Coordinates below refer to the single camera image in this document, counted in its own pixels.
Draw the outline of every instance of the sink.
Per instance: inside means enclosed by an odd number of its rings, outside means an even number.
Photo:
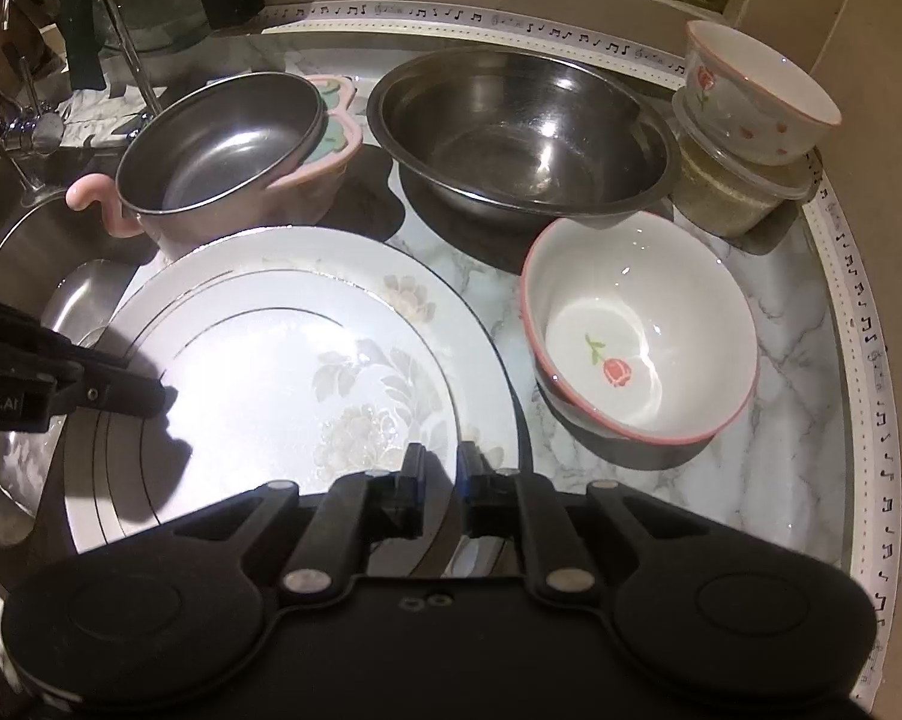
[[[22,165],[47,185],[63,187],[89,172],[113,175],[120,160],[121,151],[62,148],[49,157],[25,158]],[[97,206],[72,211],[65,205],[63,190],[31,208],[23,207],[24,194],[15,175],[0,161],[0,300],[37,319],[58,286],[80,266],[95,260],[122,264],[129,282],[136,267],[149,262],[156,251],[145,236],[111,238]],[[50,475],[55,466],[60,464],[50,464]],[[41,498],[36,515],[13,501],[0,485],[0,589],[22,579],[29,566],[53,560],[47,553],[49,540],[61,549],[67,546],[60,481],[48,481],[44,497],[60,500]],[[43,519],[54,520],[51,530],[64,532],[38,533]]]

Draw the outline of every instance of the flower pattern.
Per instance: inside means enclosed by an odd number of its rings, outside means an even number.
[[[397,425],[386,410],[375,410],[369,403],[348,406],[321,430],[314,457],[317,472],[329,484],[347,473],[399,469],[404,449],[397,437]]]
[[[584,334],[584,341],[588,348],[591,349],[591,365],[601,364],[601,370],[604,378],[613,386],[625,386],[630,381],[631,367],[627,362],[617,357],[604,357],[601,349],[606,346],[603,341],[595,341],[587,333]]]
[[[321,365],[311,382],[318,402],[332,395],[347,397],[363,370],[386,367],[389,372],[380,384],[393,404],[392,410],[375,409],[372,404],[348,406],[337,419],[324,425],[314,460],[325,482],[366,469],[399,469],[404,447],[411,442],[423,443],[439,458],[447,454],[446,420],[428,424],[440,413],[440,393],[425,367],[406,351],[393,348],[387,355],[370,338],[362,338],[356,342],[356,356],[329,351],[318,361]]]
[[[697,68],[697,83],[700,84],[700,88],[705,92],[711,91],[711,88],[714,85],[714,74],[711,73],[707,66],[702,65]]]
[[[435,306],[428,302],[428,288],[418,284],[412,276],[385,276],[383,298],[411,324],[434,319]]]
[[[705,65],[697,68],[697,85],[700,86],[700,91],[697,93],[697,104],[700,105],[700,109],[704,110],[705,103],[711,98],[708,92],[714,88],[714,74]]]

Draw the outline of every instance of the black clamp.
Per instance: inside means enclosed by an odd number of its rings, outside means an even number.
[[[75,346],[24,312],[0,303],[0,431],[43,433],[77,407],[151,418],[164,408],[161,382],[126,361]]]
[[[833,566],[615,482],[557,493],[495,473],[473,443],[458,457],[465,531],[511,539],[517,575],[365,574],[373,544],[421,533],[411,445],[400,471],[323,495],[270,482],[41,570],[6,601],[8,655],[94,720],[416,718],[433,696],[434,717],[613,702],[675,720],[867,718],[847,695],[874,612]],[[488,690],[502,664],[519,685]]]

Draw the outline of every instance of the white ceramic bowl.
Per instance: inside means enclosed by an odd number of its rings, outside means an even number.
[[[711,250],[654,214],[552,223],[524,262],[521,311],[550,403],[603,436],[702,442],[754,388],[744,294]]]
[[[817,81],[784,55],[720,23],[687,23],[691,113],[718,146],[748,162],[787,165],[841,123]]]

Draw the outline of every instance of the stainless steel bowl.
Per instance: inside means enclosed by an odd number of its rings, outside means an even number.
[[[630,90],[517,49],[407,62],[374,88],[367,117],[380,145],[449,204],[501,223],[630,213],[680,172],[668,125]]]

